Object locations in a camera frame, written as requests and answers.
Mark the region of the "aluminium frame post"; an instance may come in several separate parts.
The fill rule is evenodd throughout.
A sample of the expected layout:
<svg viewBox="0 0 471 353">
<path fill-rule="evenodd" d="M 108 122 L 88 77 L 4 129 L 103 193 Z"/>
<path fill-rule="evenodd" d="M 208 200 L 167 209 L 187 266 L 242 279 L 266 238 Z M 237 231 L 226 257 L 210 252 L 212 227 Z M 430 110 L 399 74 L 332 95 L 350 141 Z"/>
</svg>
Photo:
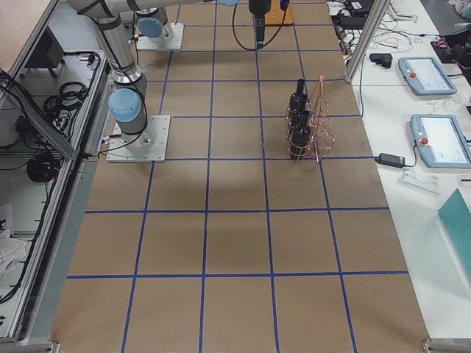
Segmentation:
<svg viewBox="0 0 471 353">
<path fill-rule="evenodd" d="M 377 0 L 372 5 L 371 12 L 366 19 L 360 39 L 355 47 L 352 57 L 350 58 L 349 65 L 347 66 L 347 70 L 344 75 L 344 81 L 347 84 L 353 82 L 353 78 L 355 77 L 357 70 L 361 67 L 372 37 L 378 29 L 388 5 L 389 0 Z"/>
</svg>

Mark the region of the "teach pendant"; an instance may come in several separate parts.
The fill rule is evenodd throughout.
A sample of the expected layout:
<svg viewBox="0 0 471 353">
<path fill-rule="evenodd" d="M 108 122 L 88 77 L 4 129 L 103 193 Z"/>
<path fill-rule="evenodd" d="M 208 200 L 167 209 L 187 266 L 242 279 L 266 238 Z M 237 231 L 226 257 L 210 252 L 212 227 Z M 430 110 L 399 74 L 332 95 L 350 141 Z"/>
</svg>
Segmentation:
<svg viewBox="0 0 471 353">
<path fill-rule="evenodd" d="M 470 149 L 454 115 L 414 114 L 411 131 L 429 168 L 470 168 Z"/>
<path fill-rule="evenodd" d="M 417 95 L 453 95 L 457 92 L 456 86 L 434 57 L 401 57 L 398 67 Z"/>
</svg>

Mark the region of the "wooden tray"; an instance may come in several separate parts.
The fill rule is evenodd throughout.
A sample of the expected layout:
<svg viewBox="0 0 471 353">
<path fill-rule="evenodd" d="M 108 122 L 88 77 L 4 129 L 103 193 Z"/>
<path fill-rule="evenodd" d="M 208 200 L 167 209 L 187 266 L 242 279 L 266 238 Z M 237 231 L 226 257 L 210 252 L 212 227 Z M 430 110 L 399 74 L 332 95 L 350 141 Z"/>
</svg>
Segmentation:
<svg viewBox="0 0 471 353">
<path fill-rule="evenodd" d="M 267 26 L 291 26 L 294 15 L 289 1 L 272 0 L 271 10 L 265 14 Z"/>
</svg>

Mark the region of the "clear acrylic stand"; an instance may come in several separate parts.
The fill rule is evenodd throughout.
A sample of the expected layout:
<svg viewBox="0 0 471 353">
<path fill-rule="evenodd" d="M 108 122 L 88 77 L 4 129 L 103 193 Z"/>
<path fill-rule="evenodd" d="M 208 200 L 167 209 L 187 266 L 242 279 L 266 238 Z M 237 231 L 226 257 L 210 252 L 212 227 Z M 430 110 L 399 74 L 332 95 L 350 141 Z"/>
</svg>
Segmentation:
<svg viewBox="0 0 471 353">
<path fill-rule="evenodd" d="M 436 176 L 418 177 L 413 169 L 405 168 L 398 181 L 436 195 L 440 194 L 439 179 Z"/>
</svg>

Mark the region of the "black power adapter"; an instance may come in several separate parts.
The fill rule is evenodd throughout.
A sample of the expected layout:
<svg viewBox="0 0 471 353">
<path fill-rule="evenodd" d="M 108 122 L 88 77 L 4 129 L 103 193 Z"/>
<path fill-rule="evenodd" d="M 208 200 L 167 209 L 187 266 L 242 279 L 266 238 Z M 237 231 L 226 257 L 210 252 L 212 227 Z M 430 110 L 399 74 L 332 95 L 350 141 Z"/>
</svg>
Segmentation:
<svg viewBox="0 0 471 353">
<path fill-rule="evenodd" d="M 375 162 L 393 168 L 404 168 L 406 166 L 404 157 L 387 153 L 380 153 L 375 157 Z"/>
</svg>

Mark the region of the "dark wine bottle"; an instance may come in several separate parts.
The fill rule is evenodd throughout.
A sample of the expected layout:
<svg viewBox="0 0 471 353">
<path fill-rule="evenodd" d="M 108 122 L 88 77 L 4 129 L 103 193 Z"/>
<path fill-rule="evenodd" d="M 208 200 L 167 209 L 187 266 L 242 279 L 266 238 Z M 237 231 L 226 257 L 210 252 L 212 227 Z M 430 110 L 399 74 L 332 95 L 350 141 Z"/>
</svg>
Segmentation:
<svg viewBox="0 0 471 353">
<path fill-rule="evenodd" d="M 290 96 L 288 103 L 288 111 L 299 111 L 302 112 L 305 109 L 308 97 L 305 93 L 305 80 L 297 80 L 297 88 L 294 93 Z"/>
<path fill-rule="evenodd" d="M 290 157 L 291 159 L 300 159 L 307 150 L 308 141 L 311 135 L 311 128 L 308 124 L 310 112 L 302 112 L 299 123 L 293 129 L 291 134 Z"/>
<path fill-rule="evenodd" d="M 295 128 L 295 126 L 299 125 L 304 113 L 309 114 L 310 112 L 308 110 L 303 110 L 303 111 L 291 110 L 289 113 L 288 126 L 290 128 Z"/>
</svg>

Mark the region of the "dark wine bottle front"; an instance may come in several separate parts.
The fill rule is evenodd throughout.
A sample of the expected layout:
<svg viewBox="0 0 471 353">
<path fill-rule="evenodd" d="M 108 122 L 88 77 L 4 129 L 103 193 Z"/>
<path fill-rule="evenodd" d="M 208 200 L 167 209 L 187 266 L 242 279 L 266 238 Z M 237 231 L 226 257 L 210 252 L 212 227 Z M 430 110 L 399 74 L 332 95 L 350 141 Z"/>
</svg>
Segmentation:
<svg viewBox="0 0 471 353">
<path fill-rule="evenodd" d="M 308 124 L 310 112 L 302 112 L 299 123 L 293 129 L 291 134 L 290 157 L 291 159 L 300 159 L 307 150 L 308 141 L 311 135 L 311 128 Z"/>
</svg>

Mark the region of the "white cloth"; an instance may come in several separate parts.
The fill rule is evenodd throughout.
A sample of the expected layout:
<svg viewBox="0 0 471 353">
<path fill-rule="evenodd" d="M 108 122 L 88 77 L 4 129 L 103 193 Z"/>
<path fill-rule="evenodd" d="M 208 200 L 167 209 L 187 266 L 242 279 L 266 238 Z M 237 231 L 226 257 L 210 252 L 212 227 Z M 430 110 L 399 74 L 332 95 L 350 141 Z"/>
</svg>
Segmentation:
<svg viewBox="0 0 471 353">
<path fill-rule="evenodd" d="M 26 259 L 26 241 L 13 237 L 13 207 L 1 206 L 1 276 Z"/>
</svg>

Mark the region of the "teal book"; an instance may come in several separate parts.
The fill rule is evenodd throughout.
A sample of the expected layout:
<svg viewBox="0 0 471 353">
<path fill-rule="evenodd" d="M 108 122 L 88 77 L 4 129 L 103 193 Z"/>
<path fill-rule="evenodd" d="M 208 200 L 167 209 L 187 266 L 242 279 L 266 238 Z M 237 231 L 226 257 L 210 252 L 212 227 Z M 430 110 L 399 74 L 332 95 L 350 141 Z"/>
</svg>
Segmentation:
<svg viewBox="0 0 471 353">
<path fill-rule="evenodd" d="M 470 278 L 470 208 L 455 189 L 438 211 L 464 273 Z"/>
</svg>

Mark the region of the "lower teach pendant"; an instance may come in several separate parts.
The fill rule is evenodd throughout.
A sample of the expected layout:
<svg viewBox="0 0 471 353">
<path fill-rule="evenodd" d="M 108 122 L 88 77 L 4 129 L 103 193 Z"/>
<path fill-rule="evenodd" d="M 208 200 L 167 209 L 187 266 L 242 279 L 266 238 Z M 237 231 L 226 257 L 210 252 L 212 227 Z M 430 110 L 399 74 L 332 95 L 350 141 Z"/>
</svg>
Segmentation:
<svg viewBox="0 0 471 353">
<path fill-rule="evenodd" d="M 454 115 L 414 114 L 411 131 L 429 168 L 470 168 L 470 149 Z"/>
</svg>

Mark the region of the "upper teach pendant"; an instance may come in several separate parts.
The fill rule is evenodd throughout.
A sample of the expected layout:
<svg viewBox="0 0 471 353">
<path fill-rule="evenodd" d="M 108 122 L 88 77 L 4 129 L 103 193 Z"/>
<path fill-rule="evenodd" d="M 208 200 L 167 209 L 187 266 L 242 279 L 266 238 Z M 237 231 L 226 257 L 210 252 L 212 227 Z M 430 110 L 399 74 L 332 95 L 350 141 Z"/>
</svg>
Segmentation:
<svg viewBox="0 0 471 353">
<path fill-rule="evenodd" d="M 434 57 L 401 57 L 398 67 L 417 95 L 453 95 L 457 92 L 456 86 Z"/>
</svg>

